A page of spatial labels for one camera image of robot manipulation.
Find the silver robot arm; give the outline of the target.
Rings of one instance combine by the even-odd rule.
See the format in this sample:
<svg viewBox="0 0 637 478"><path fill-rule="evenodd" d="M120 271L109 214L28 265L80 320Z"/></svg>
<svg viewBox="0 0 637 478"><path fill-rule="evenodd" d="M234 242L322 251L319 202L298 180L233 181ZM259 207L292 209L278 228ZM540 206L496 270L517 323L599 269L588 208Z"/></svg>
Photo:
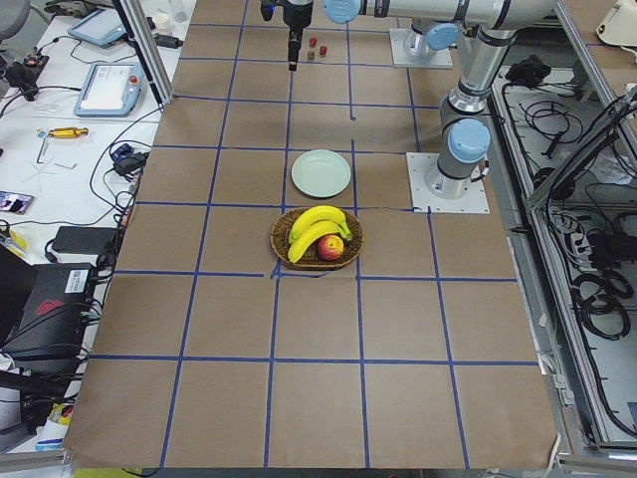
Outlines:
<svg viewBox="0 0 637 478"><path fill-rule="evenodd" d="M491 143L489 129L477 119L486 107L502 61L517 31L542 19L554 1L323 1L322 10L336 24L359 15L409 17L412 32L430 44L438 26L476 26L457 86L444 98L440 118L442 150L424 174L427 188L445 199L462 197Z"/></svg>
<svg viewBox="0 0 637 478"><path fill-rule="evenodd" d="M414 18L405 46L412 56L431 57L455 44L458 35L455 23Z"/></svg>

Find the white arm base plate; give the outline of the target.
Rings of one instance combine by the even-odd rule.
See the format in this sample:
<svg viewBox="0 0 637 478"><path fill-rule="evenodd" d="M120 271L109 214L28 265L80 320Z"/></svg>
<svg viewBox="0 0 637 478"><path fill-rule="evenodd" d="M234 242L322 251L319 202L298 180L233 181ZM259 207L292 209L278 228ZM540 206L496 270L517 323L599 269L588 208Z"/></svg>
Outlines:
<svg viewBox="0 0 637 478"><path fill-rule="evenodd" d="M482 171L476 165L469 178L451 179L438 168L438 153L406 154L412 209L418 213L489 214Z"/></svg>
<svg viewBox="0 0 637 478"><path fill-rule="evenodd" d="M450 47L458 38L455 25L438 25L424 34L413 29L391 29L390 46L394 67L451 69Z"/></svg>

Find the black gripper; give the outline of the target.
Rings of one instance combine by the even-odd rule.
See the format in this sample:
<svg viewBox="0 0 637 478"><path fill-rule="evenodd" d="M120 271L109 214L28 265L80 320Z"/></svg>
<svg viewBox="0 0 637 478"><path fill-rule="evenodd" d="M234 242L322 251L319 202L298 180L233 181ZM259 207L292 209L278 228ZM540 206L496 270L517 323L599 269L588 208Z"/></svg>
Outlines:
<svg viewBox="0 0 637 478"><path fill-rule="evenodd" d="M313 0L285 0L282 2L283 19L290 27L288 38L288 64L289 70L295 72L298 68L300 50L303 42L303 29L293 28L308 27L313 18Z"/></svg>

